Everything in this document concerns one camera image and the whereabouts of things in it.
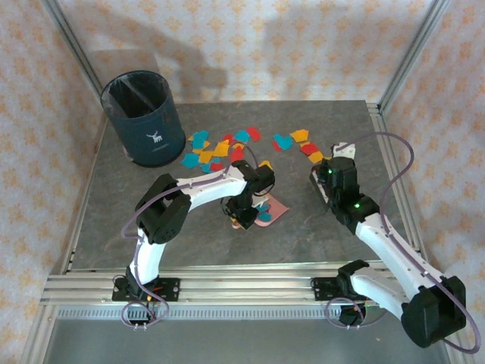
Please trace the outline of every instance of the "robotic arm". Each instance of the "robotic arm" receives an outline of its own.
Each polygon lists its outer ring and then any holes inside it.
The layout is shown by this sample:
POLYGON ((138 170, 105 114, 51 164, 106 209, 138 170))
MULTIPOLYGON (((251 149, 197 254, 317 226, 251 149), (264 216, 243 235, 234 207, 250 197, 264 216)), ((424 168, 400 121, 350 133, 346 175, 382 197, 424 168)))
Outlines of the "robotic arm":
MULTIPOLYGON (((140 209, 150 199, 164 191, 180 187, 151 204, 136 220, 141 246, 136 258, 138 277, 146 288, 155 288, 158 266, 167 242, 182 229, 187 214, 210 201, 230 196, 224 212, 243 228, 255 221, 258 210, 253 207, 254 193, 274 184, 274 172, 266 165, 254 169, 246 161, 234 162, 227 170, 196 178, 178 180, 169 174, 161 175, 136 205, 140 209)), ((141 300, 143 291, 135 279, 135 259, 127 267, 127 291, 130 299, 141 300)))
POLYGON ((396 316, 418 346, 429 347, 462 329, 466 319, 428 276, 440 282, 463 305, 465 286, 455 276, 443 277, 440 271, 424 261, 384 217, 390 229, 386 232, 379 205, 360 192, 354 163, 355 147, 351 145, 339 150, 341 146, 334 146, 332 159, 313 167, 311 182, 337 220, 375 251, 399 284, 358 260, 339 269, 337 283, 340 290, 350 297, 369 297, 396 316), (424 273, 409 256, 424 267, 424 273))

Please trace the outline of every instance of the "trash bin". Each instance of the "trash bin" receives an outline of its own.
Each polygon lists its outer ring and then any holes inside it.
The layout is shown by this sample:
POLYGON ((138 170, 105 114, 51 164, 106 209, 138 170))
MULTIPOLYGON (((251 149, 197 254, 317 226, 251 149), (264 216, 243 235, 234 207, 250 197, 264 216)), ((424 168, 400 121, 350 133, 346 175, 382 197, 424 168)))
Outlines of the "trash bin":
POLYGON ((101 104, 125 153, 138 165, 166 165, 183 151, 185 133, 168 82, 161 75, 122 74, 106 85, 101 104))

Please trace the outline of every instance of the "wall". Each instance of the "wall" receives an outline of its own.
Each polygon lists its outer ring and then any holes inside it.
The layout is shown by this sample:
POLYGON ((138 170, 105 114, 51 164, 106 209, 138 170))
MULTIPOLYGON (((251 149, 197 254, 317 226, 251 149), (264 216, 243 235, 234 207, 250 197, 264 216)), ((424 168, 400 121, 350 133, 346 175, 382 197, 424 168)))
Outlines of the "wall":
MULTIPOLYGON (((409 189, 418 202, 431 259, 465 282, 468 307, 482 331, 484 25, 481 0, 452 1, 386 116, 389 129, 415 148, 417 160, 408 175, 409 189)), ((407 152, 400 149, 400 162, 407 158, 407 152)), ((473 342, 469 326, 467 333, 473 342)), ((477 362, 485 362, 485 353, 477 362)))
POLYGON ((378 102, 431 2, 60 0, 103 83, 149 69, 192 102, 378 102))
POLYGON ((0 8, 0 362, 18 362, 102 112, 40 1, 0 8))

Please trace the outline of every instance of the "red paper scrap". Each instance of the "red paper scrap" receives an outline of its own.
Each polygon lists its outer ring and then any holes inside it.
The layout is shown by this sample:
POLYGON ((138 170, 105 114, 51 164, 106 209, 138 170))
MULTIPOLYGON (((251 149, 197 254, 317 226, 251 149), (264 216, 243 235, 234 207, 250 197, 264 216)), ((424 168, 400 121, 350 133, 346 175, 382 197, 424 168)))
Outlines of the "red paper scrap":
POLYGON ((305 144, 300 148, 300 150, 304 152, 306 155, 312 155, 313 153, 320 151, 320 149, 313 143, 305 144))
POLYGON ((276 143, 276 140, 273 140, 273 141, 271 142, 271 144, 273 144, 273 148, 274 148, 274 150, 276 150, 277 152, 281 152, 281 151, 282 151, 282 149, 280 148, 280 146, 278 146, 278 143, 276 143))
POLYGON ((230 162, 233 163, 235 161, 240 161, 244 159, 244 151, 243 148, 235 148, 232 153, 230 153, 230 162))
POLYGON ((211 167, 209 169, 211 171, 213 171, 213 172, 219 172, 219 171, 222 171, 222 168, 224 168, 224 166, 222 165, 222 163, 214 163, 214 162, 212 162, 211 163, 211 167))
POLYGON ((222 138, 222 140, 229 140, 229 144, 232 144, 234 139, 233 139, 233 134, 226 134, 224 135, 224 137, 222 138))
POLYGON ((261 139, 261 134, 256 127, 248 127, 246 131, 248 132, 253 142, 258 142, 261 139))

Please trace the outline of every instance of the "logo on trash bin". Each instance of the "logo on trash bin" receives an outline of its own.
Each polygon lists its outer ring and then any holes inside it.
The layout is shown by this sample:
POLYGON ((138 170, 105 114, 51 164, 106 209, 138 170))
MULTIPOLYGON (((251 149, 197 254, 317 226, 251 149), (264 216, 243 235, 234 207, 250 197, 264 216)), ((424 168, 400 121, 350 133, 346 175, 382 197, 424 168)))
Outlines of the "logo on trash bin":
POLYGON ((153 139, 153 143, 158 143, 158 142, 161 142, 161 136, 160 135, 157 135, 157 134, 158 134, 158 130, 155 131, 155 134, 153 134, 153 135, 146 134, 146 136, 152 138, 153 139))

